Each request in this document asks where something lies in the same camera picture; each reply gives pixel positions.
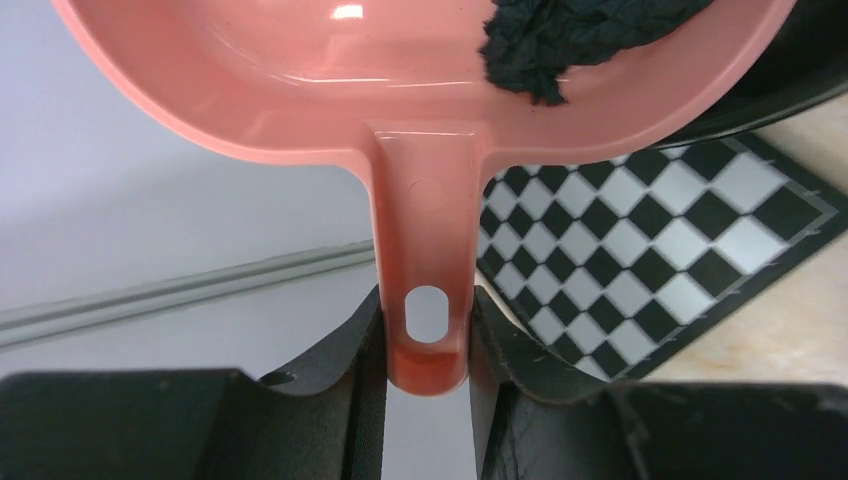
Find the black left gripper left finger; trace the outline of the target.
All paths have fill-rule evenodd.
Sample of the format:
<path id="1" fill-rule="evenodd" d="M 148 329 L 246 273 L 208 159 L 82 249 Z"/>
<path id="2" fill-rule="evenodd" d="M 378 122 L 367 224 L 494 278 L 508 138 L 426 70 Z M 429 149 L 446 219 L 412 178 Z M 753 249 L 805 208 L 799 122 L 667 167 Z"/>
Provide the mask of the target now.
<path id="1" fill-rule="evenodd" d="M 237 369 L 42 371 L 1 382 L 5 479 L 377 479 L 380 298 L 253 379 Z"/>

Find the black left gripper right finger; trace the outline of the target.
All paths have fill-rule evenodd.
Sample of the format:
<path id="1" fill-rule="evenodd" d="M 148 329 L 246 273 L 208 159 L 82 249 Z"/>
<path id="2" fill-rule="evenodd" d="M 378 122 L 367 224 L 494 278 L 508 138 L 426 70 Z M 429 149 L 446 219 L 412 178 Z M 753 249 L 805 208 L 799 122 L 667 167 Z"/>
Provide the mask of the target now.
<path id="1" fill-rule="evenodd" d="M 470 401 L 481 479 L 843 479 L 847 391 L 830 384 L 605 383 L 510 322 L 483 288 Z"/>

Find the pink dustpan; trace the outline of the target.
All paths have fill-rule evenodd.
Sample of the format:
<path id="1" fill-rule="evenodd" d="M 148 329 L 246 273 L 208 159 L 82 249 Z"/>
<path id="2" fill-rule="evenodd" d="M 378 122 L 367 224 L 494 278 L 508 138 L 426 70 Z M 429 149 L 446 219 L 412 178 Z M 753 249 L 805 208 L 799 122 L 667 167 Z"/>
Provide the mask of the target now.
<path id="1" fill-rule="evenodd" d="M 716 1 L 665 38 L 568 73 L 563 106 L 484 77 L 490 1 L 58 1 L 132 102 L 216 153 L 331 165 L 370 197 L 388 375 L 433 396 L 468 372 L 482 192 L 522 164 L 650 146 L 756 62 L 789 1 Z"/>

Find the small black paper scrap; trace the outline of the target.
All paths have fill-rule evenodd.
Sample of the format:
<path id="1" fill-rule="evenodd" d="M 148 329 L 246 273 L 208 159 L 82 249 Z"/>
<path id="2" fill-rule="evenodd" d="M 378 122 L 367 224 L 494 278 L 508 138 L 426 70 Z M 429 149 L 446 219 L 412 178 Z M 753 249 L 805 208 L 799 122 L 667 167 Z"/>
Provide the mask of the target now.
<path id="1" fill-rule="evenodd" d="M 533 105 L 567 102 L 558 78 L 653 43 L 710 5 L 704 0 L 505 0 L 483 24 L 479 48 L 493 86 Z"/>

